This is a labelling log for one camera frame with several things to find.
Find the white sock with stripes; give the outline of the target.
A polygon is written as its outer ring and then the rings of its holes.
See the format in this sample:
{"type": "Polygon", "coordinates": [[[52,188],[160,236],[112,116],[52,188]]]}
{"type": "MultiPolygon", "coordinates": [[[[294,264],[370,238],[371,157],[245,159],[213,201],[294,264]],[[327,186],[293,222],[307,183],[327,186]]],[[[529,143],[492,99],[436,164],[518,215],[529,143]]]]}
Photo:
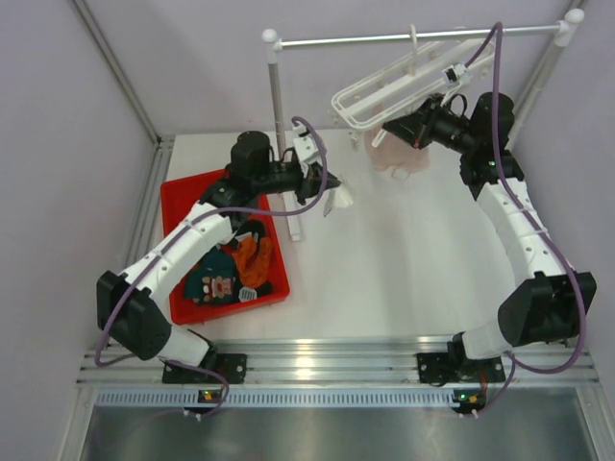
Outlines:
{"type": "Polygon", "coordinates": [[[323,208],[323,216],[328,217],[337,208],[349,208],[355,203],[356,192],[344,176],[338,178],[339,185],[329,190],[323,208]]]}

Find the pink sock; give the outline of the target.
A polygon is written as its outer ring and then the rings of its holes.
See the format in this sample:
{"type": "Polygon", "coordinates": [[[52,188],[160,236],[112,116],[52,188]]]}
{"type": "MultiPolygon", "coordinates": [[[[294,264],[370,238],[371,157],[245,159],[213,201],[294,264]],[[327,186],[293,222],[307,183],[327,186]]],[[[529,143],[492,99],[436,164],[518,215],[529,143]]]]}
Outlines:
{"type": "Polygon", "coordinates": [[[389,132],[381,133],[381,126],[364,134],[364,146],[373,168],[389,171],[396,180],[405,181],[431,165],[428,148],[414,149],[389,132]]]}

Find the white plastic clip hanger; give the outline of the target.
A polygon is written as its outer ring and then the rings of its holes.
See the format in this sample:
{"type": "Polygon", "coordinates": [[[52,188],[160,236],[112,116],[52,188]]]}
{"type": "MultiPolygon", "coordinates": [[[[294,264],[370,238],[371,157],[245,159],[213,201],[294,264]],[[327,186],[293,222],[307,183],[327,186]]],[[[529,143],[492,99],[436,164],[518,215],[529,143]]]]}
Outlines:
{"type": "Polygon", "coordinates": [[[433,93],[450,102],[467,85],[449,90],[443,69],[461,62],[473,77],[494,59],[495,47],[482,38],[430,39],[421,44],[414,28],[409,38],[409,54],[333,95],[333,110],[352,130],[366,133],[381,126],[384,133],[385,122],[415,111],[433,93]]]}

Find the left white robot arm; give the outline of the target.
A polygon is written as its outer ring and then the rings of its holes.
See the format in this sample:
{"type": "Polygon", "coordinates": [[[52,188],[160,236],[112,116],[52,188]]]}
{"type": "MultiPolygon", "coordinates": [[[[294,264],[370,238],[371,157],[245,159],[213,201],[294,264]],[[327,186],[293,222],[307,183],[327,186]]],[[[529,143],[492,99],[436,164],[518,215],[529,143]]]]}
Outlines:
{"type": "Polygon", "coordinates": [[[193,379],[206,381],[217,369],[216,349],[202,335],[170,323],[160,310],[180,281],[213,247],[231,240],[254,214],[261,197],[291,192],[299,212],[314,207],[341,180],[331,174],[321,136],[300,117],[291,148],[273,158],[270,138],[258,131],[241,133],[221,178],[191,206],[179,225],[142,259],[96,282],[96,309],[102,338],[95,363],[107,366],[102,349],[113,339],[129,356],[157,358],[180,365],[193,379]]]}

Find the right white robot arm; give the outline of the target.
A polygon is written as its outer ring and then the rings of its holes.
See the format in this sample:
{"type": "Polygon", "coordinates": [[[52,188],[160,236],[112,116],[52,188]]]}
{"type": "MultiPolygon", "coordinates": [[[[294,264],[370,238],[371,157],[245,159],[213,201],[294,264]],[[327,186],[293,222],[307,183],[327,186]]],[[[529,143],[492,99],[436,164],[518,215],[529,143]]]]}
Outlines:
{"type": "Polygon", "coordinates": [[[502,93],[482,94],[470,115],[454,113],[435,93],[416,111],[383,125],[412,148],[437,143],[460,155],[460,177],[490,220],[513,271],[515,289],[495,316],[449,344],[448,367],[459,380],[473,379],[483,360],[518,347],[584,340],[585,316],[597,290],[592,274],[574,270],[555,246],[534,209],[525,175],[505,147],[514,121],[513,102],[502,93]]]}

